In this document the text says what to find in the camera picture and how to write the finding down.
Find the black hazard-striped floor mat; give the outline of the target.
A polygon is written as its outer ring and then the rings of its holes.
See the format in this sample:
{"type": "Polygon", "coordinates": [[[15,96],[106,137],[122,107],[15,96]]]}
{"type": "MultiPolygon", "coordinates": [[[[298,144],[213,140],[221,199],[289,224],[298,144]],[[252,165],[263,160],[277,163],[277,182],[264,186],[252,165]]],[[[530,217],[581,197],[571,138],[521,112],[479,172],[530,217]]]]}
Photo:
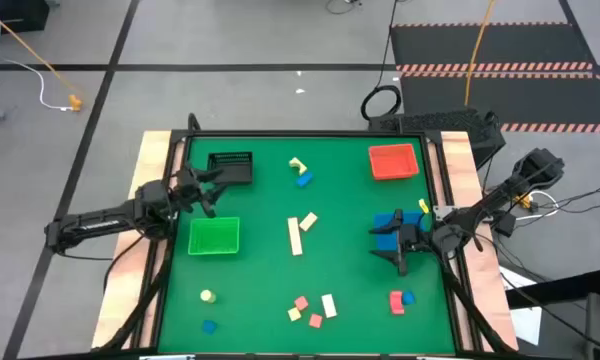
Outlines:
{"type": "Polygon", "coordinates": [[[404,110],[471,107],[497,114],[508,132],[600,133],[600,77],[585,74],[413,74],[401,78],[404,110]]]}
{"type": "Polygon", "coordinates": [[[398,24],[391,28],[404,73],[588,72],[594,68],[573,27],[561,22],[398,24]]]}

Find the green plastic basket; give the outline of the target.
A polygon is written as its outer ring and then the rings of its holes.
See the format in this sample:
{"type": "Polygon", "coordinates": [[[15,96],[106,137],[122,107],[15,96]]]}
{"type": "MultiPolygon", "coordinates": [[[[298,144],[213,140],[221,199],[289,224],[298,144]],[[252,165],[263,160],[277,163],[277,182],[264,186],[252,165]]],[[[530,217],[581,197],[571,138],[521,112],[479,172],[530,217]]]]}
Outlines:
{"type": "Polygon", "coordinates": [[[195,218],[190,224],[188,254],[228,255],[239,251],[240,218],[195,218]]]}

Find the black plastic basket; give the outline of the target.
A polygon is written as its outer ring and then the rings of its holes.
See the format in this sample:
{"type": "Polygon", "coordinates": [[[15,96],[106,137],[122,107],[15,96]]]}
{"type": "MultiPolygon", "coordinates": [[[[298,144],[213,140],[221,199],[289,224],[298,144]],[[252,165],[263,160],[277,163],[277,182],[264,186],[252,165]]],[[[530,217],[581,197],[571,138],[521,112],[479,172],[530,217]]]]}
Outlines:
{"type": "Polygon", "coordinates": [[[251,152],[210,153],[207,169],[221,169],[214,184],[244,185],[253,181],[253,154],[251,152]]]}

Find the distant orange block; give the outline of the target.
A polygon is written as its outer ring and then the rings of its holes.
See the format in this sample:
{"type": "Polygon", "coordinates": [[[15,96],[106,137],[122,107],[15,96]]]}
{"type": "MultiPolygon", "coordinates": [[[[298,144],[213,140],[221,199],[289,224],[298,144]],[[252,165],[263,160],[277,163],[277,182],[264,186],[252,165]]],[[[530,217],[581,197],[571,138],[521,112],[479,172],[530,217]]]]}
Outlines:
{"type": "Polygon", "coordinates": [[[368,153],[372,176],[377,181],[406,179],[419,174],[412,144],[371,146],[368,153]]]}

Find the wooden table side board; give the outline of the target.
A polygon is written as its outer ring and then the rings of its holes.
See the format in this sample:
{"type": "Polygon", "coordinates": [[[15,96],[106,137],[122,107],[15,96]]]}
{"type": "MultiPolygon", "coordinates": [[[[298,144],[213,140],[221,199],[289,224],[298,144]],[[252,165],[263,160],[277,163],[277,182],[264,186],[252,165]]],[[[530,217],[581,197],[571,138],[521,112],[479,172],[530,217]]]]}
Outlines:
{"type": "MultiPolygon", "coordinates": [[[[143,134],[129,190],[163,177],[169,149],[169,131],[146,131],[143,134]]],[[[117,235],[114,254],[120,260],[109,273],[107,287],[92,340],[93,347],[109,341],[123,325],[141,297],[144,270],[148,268],[150,242],[135,231],[117,235]]]]}
{"type": "MultiPolygon", "coordinates": [[[[454,204],[470,207],[482,199],[482,193],[469,137],[466,132],[442,132],[441,136],[454,204]]],[[[490,228],[481,224],[476,233],[483,251],[480,252],[472,240],[464,247],[473,300],[504,342],[518,350],[490,228]]]]}

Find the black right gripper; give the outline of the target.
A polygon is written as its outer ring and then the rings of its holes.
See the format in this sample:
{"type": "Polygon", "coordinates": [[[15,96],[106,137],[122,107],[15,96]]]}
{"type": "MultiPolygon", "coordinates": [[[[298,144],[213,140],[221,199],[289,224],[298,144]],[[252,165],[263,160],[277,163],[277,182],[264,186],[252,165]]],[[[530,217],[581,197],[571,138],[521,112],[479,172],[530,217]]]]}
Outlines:
{"type": "Polygon", "coordinates": [[[407,263],[402,254],[425,252],[433,249],[429,232],[423,231],[417,224],[403,224],[403,221],[403,211],[396,209],[390,217],[384,216],[382,223],[376,223],[369,230],[369,233],[374,235],[391,234],[398,231],[399,251],[370,250],[370,253],[391,263],[397,269],[399,276],[407,275],[407,263]]]}

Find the black cabinet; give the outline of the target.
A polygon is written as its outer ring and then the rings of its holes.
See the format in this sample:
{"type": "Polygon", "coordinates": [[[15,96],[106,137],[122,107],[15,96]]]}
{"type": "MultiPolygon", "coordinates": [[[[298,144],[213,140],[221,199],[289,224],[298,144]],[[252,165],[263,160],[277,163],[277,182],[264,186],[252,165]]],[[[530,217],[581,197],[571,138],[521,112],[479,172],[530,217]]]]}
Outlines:
{"type": "Polygon", "coordinates": [[[0,0],[0,19],[14,32],[43,30],[49,11],[45,0],[0,0]]]}

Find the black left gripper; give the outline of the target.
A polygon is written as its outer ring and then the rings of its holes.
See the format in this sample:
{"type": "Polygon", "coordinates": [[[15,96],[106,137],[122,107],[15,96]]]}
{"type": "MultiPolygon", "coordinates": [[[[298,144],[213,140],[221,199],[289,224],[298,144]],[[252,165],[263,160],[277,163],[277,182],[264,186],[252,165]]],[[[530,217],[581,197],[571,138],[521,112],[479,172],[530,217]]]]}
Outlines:
{"type": "Polygon", "coordinates": [[[172,198],[180,206],[192,206],[200,203],[205,215],[214,218],[216,216],[214,206],[228,185],[220,184],[203,193],[201,184],[214,182],[223,172],[222,168],[211,170],[201,170],[190,166],[180,168],[175,173],[176,185],[172,189],[172,198]]]}

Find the long natural wood plank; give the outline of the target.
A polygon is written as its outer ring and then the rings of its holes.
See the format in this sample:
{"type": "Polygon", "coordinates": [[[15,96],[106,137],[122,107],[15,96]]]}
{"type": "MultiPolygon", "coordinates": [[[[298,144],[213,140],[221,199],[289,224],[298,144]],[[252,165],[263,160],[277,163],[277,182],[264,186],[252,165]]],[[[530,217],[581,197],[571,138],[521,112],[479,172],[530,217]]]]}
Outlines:
{"type": "Polygon", "coordinates": [[[303,254],[302,241],[300,235],[300,227],[297,217],[290,217],[287,219],[289,239],[291,245],[291,252],[293,256],[299,256],[303,254]]]}

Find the white paper sheet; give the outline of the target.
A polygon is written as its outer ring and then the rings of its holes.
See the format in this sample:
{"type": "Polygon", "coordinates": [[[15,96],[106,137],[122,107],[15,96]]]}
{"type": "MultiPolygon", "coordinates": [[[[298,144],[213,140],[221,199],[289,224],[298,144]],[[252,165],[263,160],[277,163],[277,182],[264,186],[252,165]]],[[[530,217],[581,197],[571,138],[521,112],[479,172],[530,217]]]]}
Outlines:
{"type": "MultiPolygon", "coordinates": [[[[503,266],[500,267],[500,274],[506,290],[535,284],[532,279],[519,275],[503,266]]],[[[542,310],[539,307],[511,308],[510,313],[516,337],[532,345],[537,345],[540,337],[542,310]]]]}

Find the blue plastic basket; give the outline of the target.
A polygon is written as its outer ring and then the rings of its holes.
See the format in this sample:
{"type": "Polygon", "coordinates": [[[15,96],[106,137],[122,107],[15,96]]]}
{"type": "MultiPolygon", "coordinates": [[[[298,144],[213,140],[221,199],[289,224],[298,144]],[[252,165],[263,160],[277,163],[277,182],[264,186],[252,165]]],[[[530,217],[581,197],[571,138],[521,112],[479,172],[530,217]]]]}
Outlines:
{"type": "MultiPolygon", "coordinates": [[[[422,215],[418,211],[404,211],[403,212],[403,223],[404,224],[419,224],[420,229],[423,232],[428,230],[425,218],[420,219],[422,215]]],[[[387,225],[393,218],[392,213],[380,213],[374,216],[374,228],[387,225]]],[[[376,234],[376,249],[377,250],[396,250],[396,232],[391,234],[376,234]]]]}

